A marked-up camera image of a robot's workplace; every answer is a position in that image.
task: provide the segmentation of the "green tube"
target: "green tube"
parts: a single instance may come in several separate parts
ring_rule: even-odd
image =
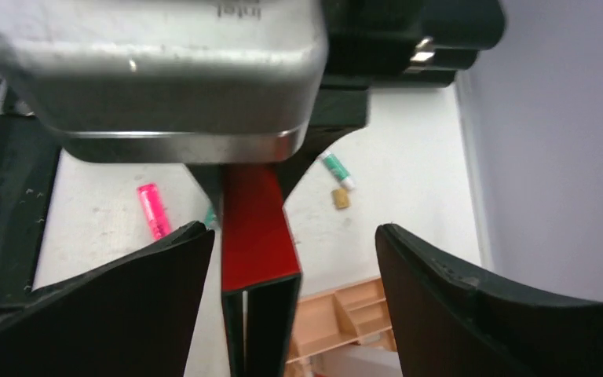
[[[208,229],[215,229],[218,221],[216,219],[216,214],[214,213],[214,208],[209,206],[209,209],[206,210],[206,215],[204,216],[204,226]]]
[[[322,159],[324,166],[331,172],[331,175],[336,178],[344,189],[348,191],[355,189],[355,181],[350,177],[350,173],[334,153],[325,151],[320,153],[319,158]]]

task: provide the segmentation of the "grey wall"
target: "grey wall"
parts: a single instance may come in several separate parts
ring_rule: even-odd
[[[603,0],[501,0],[508,30],[460,78],[490,269],[603,300]]]

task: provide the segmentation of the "wooden shelf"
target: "wooden shelf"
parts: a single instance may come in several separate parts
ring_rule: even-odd
[[[301,354],[304,355],[304,357],[311,357],[317,355],[318,353],[322,353],[327,350],[332,350],[336,347],[344,346],[346,344],[350,344],[356,341],[357,337],[354,335],[333,334],[327,336],[326,338],[317,339],[312,342],[303,344],[300,347]]]
[[[377,320],[369,320],[362,324],[357,325],[357,330],[361,335],[377,334],[379,332],[387,331],[392,328],[392,323],[389,319],[380,318]]]
[[[382,287],[382,280],[369,280],[337,290],[336,297],[345,310],[350,311],[385,301],[385,290]]]
[[[299,358],[357,341],[355,325],[333,295],[299,302],[292,335]]]
[[[360,336],[376,334],[392,328],[387,302],[376,302],[349,313]]]
[[[345,305],[345,310],[353,311],[353,310],[364,308],[369,305],[377,304],[378,302],[384,302],[385,300],[386,299],[384,297],[382,297],[382,298],[372,298],[372,297],[365,298],[364,300],[355,301],[351,304]]]
[[[396,350],[379,277],[299,301],[285,376],[303,375],[310,357],[350,343]]]

